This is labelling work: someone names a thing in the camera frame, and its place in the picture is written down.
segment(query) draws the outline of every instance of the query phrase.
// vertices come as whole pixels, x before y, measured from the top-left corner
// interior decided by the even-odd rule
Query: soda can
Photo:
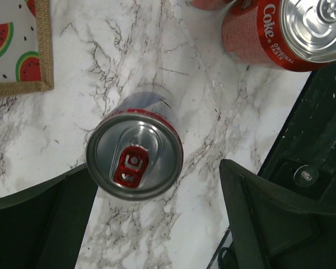
[[[219,10],[232,0],[187,0],[187,3],[200,10]]]
[[[336,61],[336,0],[238,0],[221,35],[237,62],[312,71]]]
[[[177,127],[172,95],[157,85],[140,87],[91,135],[86,161],[92,178],[124,200],[147,200],[166,192],[183,165]]]

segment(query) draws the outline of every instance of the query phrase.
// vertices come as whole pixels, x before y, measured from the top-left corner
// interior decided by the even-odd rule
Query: white marble surface
[[[181,177],[140,203],[99,190],[76,268],[206,268],[228,227],[219,161],[257,172],[309,74],[234,64],[221,13],[183,0],[52,0],[51,11],[55,89],[0,99],[0,197],[83,163],[119,100],[163,85],[180,106]]]

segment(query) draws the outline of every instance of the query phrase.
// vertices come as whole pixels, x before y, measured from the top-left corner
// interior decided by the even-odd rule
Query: watermelon picture
[[[36,18],[35,0],[25,0],[27,7]]]
[[[13,23],[0,24],[0,57],[5,54],[13,37]]]
[[[24,53],[16,63],[16,81],[40,81],[40,59],[37,52]]]

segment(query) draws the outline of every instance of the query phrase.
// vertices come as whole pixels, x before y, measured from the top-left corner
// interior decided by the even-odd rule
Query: original taste text
[[[271,45],[270,49],[278,57],[279,60],[287,60],[288,62],[293,63],[293,60],[281,50],[278,43]]]

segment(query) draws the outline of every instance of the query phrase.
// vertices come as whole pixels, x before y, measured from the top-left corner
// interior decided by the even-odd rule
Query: pull tab
[[[319,13],[323,21],[336,22],[336,0],[320,0]]]
[[[119,157],[114,182],[128,188],[137,188],[148,164],[148,153],[144,149],[136,146],[125,148]]]

